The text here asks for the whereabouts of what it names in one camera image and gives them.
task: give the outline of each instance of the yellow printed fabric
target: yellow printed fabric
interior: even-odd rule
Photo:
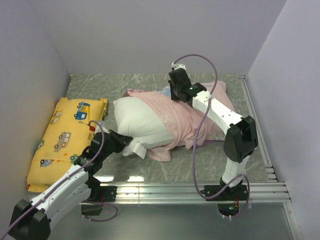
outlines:
[[[30,192],[45,191],[68,171],[94,136],[89,121],[103,120],[107,107],[105,98],[60,99],[31,163],[27,177]]]

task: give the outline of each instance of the black bracket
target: black bracket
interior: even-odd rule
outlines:
[[[117,186],[99,186],[96,188],[94,196],[89,197],[89,202],[113,203],[116,201]],[[81,205],[81,213],[84,216],[99,216],[102,212],[101,205]]]
[[[222,215],[235,216],[239,213],[239,201],[246,201],[248,199],[247,186],[241,181],[234,187],[227,187],[219,196],[213,199],[206,199],[206,201],[218,202],[218,209]],[[220,179],[220,185],[205,185],[204,190],[201,191],[206,197],[211,197],[219,192],[226,184]]]

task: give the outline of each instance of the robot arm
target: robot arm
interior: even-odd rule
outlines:
[[[222,184],[227,184],[234,177],[245,172],[250,155],[258,146],[258,135],[255,120],[251,116],[243,117],[230,110],[200,83],[191,84],[186,67],[179,64],[169,73],[171,99],[183,101],[193,108],[205,113],[211,104],[207,117],[214,121],[224,132],[225,141],[223,150],[227,156]],[[242,179],[233,181],[229,188],[241,185]]]
[[[112,130],[103,130],[94,135],[90,146],[83,150],[68,172],[50,188],[29,202],[21,200],[15,205],[10,225],[32,207],[34,209],[10,230],[10,236],[16,240],[46,240],[56,223],[79,203],[85,200],[100,202],[97,200],[102,194],[100,181],[93,177],[94,174],[110,154],[120,153],[133,139]],[[87,164],[97,154],[102,144],[102,134],[104,143],[101,152],[94,161]],[[52,190],[50,197],[44,199]]]

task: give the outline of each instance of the light blue object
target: light blue object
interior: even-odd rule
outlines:
[[[170,86],[164,87],[162,90],[158,91],[158,93],[171,97]]]

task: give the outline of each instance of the cartoon vehicle print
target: cartoon vehicle print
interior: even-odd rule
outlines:
[[[60,160],[52,160],[52,159],[42,159],[40,161],[40,167],[48,167],[53,163],[53,161],[56,161],[57,163],[60,162]]]
[[[77,154],[73,154],[71,157],[70,157],[70,160],[71,160],[71,162],[70,163],[74,163],[75,162],[75,160],[77,159],[77,157],[79,157]]]
[[[45,140],[42,140],[42,141],[39,143],[37,150],[40,149],[43,145],[45,145]]]
[[[71,137],[71,132],[62,132],[59,136],[59,140],[56,145],[54,145],[54,151],[59,152],[60,149],[64,149],[68,146]]]
[[[54,112],[52,119],[50,121],[50,125],[55,124],[59,120],[61,113],[62,113],[62,111],[55,111]]]
[[[89,115],[88,119],[90,121],[90,104],[82,101],[76,107],[78,108],[78,111],[74,115],[75,119],[76,120],[84,120]]]
[[[108,115],[108,101],[106,98],[100,98],[99,99],[101,102],[105,103],[105,107],[103,107],[104,111],[103,113],[101,114],[102,117],[101,117],[101,120],[104,121],[105,120],[105,117]]]

